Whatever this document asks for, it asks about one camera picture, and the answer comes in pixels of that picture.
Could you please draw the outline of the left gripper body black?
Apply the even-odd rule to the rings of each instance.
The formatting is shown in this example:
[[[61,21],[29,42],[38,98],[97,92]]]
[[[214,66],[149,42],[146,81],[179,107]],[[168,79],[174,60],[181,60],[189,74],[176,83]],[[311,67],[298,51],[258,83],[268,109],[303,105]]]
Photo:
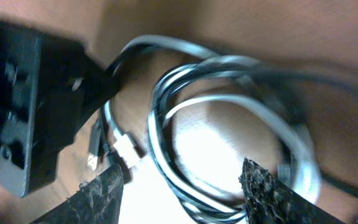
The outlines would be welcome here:
[[[73,41],[0,21],[0,185],[25,197],[55,180],[73,143]]]

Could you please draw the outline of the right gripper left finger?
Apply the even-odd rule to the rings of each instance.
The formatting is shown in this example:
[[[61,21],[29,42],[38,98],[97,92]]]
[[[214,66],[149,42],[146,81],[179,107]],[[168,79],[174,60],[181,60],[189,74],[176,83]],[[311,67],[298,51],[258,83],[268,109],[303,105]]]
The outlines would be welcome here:
[[[121,167],[108,167],[91,182],[80,184],[79,190],[34,223],[85,224],[119,222],[124,188]]]

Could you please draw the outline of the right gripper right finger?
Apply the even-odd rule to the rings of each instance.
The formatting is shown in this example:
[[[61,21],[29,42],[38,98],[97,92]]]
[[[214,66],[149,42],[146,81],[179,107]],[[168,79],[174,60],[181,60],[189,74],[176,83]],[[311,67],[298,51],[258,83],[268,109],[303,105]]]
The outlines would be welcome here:
[[[248,223],[341,223],[295,193],[253,160],[244,159],[239,182],[244,193]]]

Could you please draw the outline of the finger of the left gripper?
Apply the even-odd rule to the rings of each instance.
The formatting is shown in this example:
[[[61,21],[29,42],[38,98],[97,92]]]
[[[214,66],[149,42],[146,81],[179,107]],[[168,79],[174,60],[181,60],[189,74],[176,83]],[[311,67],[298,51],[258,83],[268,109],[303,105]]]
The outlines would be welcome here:
[[[90,116],[114,97],[119,90],[119,80],[90,58],[70,61],[70,79],[79,80],[79,86],[70,90],[70,139]]]

